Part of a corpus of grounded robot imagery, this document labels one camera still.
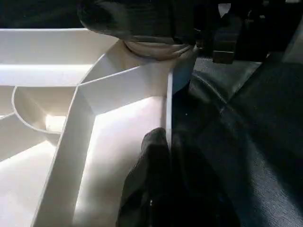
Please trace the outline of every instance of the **black cloth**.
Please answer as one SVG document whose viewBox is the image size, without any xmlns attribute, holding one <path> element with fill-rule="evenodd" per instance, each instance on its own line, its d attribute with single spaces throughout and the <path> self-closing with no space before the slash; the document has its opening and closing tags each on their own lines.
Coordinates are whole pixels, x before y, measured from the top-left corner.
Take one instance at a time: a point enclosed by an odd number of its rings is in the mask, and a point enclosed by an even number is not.
<svg viewBox="0 0 303 227">
<path fill-rule="evenodd" d="M 175 131 L 198 144 L 242 226 L 303 226 L 303 66 L 265 63 L 229 100 L 195 69 Z"/>
<path fill-rule="evenodd" d="M 124 184 L 117 227 L 240 226 L 213 169 L 194 142 L 175 134 L 169 151 L 165 130 L 142 142 L 138 163 Z"/>
</svg>

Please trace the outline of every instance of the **white plastic part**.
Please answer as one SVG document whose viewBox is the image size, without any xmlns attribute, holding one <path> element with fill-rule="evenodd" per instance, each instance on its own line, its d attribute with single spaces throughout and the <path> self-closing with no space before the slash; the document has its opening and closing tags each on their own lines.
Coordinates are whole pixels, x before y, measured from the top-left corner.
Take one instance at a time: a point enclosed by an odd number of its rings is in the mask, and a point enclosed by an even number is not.
<svg viewBox="0 0 303 227">
<path fill-rule="evenodd" d="M 0 79 L 0 114 L 8 114 L 0 119 L 0 177 L 2 165 L 20 171 L 33 162 L 30 185 L 22 175 L 12 177 L 4 191 L 18 195 L 0 197 L 5 206 L 21 201 L 19 196 L 30 196 L 32 202 L 23 209 L 12 206 L 20 215 L 3 212 L 0 226 L 114 226 L 124 180 L 139 157 L 144 135 L 163 127 L 171 142 L 172 94 L 189 81 L 195 51 L 153 61 L 133 55 L 115 38 L 85 29 L 0 30 L 0 37 L 9 52 L 0 57 L 0 73 L 9 69 L 15 76 Z M 38 145 L 45 140 L 56 147 L 53 152 Z M 19 156 L 24 164 L 7 164 L 7 158 L 31 147 L 40 150 L 34 151 L 37 156 Z M 35 190 L 28 191 L 32 185 Z"/>
</svg>

